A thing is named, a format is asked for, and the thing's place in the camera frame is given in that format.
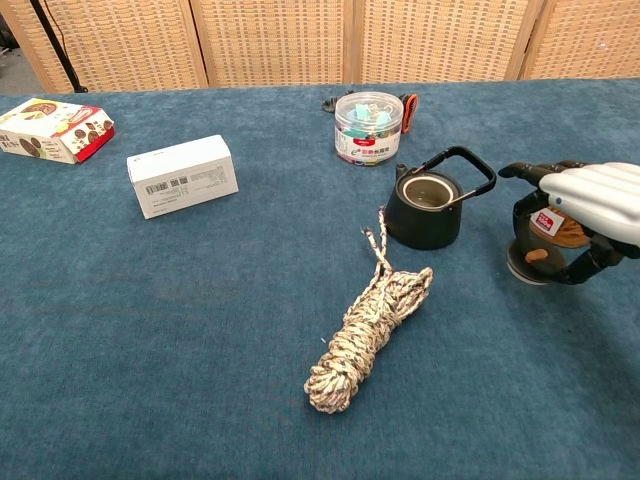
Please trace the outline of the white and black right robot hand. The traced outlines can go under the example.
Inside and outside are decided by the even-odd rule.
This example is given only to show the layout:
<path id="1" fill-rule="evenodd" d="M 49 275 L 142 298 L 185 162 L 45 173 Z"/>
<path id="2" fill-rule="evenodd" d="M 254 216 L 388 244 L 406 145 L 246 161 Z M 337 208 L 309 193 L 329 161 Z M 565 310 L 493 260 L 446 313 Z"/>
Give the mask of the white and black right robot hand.
<path id="1" fill-rule="evenodd" d="M 640 165 L 511 163 L 503 178 L 520 178 L 534 191 L 513 206 L 512 219 L 551 206 L 576 220 L 589 237 L 576 249 L 558 247 L 567 266 L 551 282 L 577 285 L 622 259 L 640 259 Z"/>

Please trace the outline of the black kettle lid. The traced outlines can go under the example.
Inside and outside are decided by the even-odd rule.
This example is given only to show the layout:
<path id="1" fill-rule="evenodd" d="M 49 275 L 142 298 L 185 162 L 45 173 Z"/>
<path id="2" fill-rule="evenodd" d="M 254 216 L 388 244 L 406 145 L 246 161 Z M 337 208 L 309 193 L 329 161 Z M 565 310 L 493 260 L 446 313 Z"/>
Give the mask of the black kettle lid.
<path id="1" fill-rule="evenodd" d="M 532 225 L 529 217 L 513 219 L 515 239 L 507 250 L 507 266 L 524 283 L 544 285 L 567 264 L 560 252 L 543 232 Z"/>

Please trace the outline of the clear jar of rubber bands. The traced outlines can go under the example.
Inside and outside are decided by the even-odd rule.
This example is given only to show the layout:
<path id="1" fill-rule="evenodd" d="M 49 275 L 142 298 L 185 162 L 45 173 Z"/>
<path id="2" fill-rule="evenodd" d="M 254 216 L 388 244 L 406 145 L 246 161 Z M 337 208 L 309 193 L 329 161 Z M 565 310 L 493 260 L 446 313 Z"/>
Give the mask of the clear jar of rubber bands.
<path id="1" fill-rule="evenodd" d="M 554 246 L 576 249 L 589 244 L 582 226 L 555 207 L 545 207 L 530 216 L 530 230 Z"/>

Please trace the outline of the orange and black clip tool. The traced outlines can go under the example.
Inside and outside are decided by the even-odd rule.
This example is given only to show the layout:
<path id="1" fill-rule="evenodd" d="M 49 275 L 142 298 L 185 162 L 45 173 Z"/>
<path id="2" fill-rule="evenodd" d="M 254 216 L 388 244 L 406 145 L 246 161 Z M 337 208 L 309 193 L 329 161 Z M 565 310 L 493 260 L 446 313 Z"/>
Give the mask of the orange and black clip tool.
<path id="1" fill-rule="evenodd" d="M 415 93 L 404 94 L 400 97 L 403 104 L 403 117 L 401 122 L 401 133 L 408 134 L 411 129 L 411 122 L 419 104 L 418 95 Z"/>

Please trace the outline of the clear jar of binder clips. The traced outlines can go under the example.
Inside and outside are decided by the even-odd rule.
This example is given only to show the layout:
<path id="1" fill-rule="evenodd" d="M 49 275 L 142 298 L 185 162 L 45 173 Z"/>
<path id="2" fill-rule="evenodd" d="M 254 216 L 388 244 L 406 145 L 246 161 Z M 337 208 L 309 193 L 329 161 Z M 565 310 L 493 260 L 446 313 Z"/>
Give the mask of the clear jar of binder clips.
<path id="1" fill-rule="evenodd" d="M 359 166 L 375 166 L 398 151 L 404 106 L 394 95 L 355 92 L 335 104 L 335 150 L 340 158 Z"/>

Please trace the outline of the small black clip object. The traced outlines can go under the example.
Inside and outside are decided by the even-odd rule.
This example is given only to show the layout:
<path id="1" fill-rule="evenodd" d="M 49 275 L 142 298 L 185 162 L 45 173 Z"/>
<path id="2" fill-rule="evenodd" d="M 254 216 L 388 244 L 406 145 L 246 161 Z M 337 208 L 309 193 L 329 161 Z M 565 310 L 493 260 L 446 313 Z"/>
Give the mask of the small black clip object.
<path id="1" fill-rule="evenodd" d="M 332 96 L 332 97 L 329 97 L 329 98 L 325 99 L 322 102 L 322 105 L 321 105 L 322 110 L 325 111 L 325 112 L 328 112 L 328 113 L 334 113 L 335 110 L 336 110 L 336 105 L 337 105 L 338 101 L 340 99 L 342 99 L 343 97 L 345 97 L 347 95 L 350 95 L 350 94 L 353 94 L 353 93 L 354 93 L 353 90 L 347 90 L 346 92 L 344 92 L 341 95 L 336 95 L 336 96 Z"/>

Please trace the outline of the white cardboard box with barcodes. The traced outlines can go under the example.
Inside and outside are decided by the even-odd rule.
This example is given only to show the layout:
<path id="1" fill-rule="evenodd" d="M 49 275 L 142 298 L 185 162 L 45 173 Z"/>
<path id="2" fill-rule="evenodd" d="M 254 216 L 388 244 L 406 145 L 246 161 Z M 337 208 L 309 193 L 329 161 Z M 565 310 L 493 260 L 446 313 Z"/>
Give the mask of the white cardboard box with barcodes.
<path id="1" fill-rule="evenodd" d="M 231 152 L 220 135 L 130 156 L 127 170 L 146 219 L 239 191 Z"/>

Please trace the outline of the blue carpet table cover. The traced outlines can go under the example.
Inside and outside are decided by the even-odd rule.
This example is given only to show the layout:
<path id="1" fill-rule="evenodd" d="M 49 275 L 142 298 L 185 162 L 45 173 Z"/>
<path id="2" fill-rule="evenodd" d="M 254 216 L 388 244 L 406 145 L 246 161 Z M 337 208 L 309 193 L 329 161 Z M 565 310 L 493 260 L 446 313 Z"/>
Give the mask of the blue carpet table cover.
<path id="1" fill-rule="evenodd" d="M 640 480 L 640 261 L 506 265 L 501 179 L 350 407 L 303 385 L 369 282 L 395 166 L 334 151 L 336 86 L 89 93 L 80 165 L 0 153 L 0 480 Z M 239 191 L 146 219 L 127 158 L 220 135 Z"/>

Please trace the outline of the colourful snack box red edge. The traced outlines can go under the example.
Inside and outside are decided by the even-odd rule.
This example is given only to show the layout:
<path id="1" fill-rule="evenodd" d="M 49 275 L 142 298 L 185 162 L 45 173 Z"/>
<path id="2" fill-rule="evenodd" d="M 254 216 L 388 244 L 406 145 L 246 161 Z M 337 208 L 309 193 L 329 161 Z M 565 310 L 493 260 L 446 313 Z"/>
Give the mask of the colourful snack box red edge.
<path id="1" fill-rule="evenodd" d="M 65 164 L 80 164 L 115 134 L 98 106 L 31 98 L 0 115 L 0 150 Z"/>

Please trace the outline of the black tripod stand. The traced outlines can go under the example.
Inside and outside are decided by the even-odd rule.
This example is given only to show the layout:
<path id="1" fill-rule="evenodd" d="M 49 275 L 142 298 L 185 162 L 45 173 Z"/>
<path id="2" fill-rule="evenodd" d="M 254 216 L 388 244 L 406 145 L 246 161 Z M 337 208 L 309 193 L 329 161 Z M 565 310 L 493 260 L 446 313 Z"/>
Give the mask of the black tripod stand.
<path id="1" fill-rule="evenodd" d="M 87 93 L 88 89 L 80 83 L 80 79 L 71 63 L 71 60 L 66 53 L 65 47 L 60 42 L 60 39 L 56 35 L 54 28 L 51 24 L 51 20 L 54 19 L 53 15 L 49 12 L 49 7 L 45 2 L 45 6 L 42 6 L 40 0 L 29 0 L 31 6 L 41 24 L 53 50 L 73 88 L 75 93 Z"/>

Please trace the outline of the wicker folding screen wooden frame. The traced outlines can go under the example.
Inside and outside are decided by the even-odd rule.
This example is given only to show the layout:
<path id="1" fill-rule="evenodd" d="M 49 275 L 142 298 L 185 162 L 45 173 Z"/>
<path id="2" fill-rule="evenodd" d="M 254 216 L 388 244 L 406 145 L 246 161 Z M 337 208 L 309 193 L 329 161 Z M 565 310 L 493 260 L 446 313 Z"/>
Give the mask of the wicker folding screen wooden frame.
<path id="1" fill-rule="evenodd" d="M 0 0 L 42 87 L 640 77 L 640 0 Z"/>

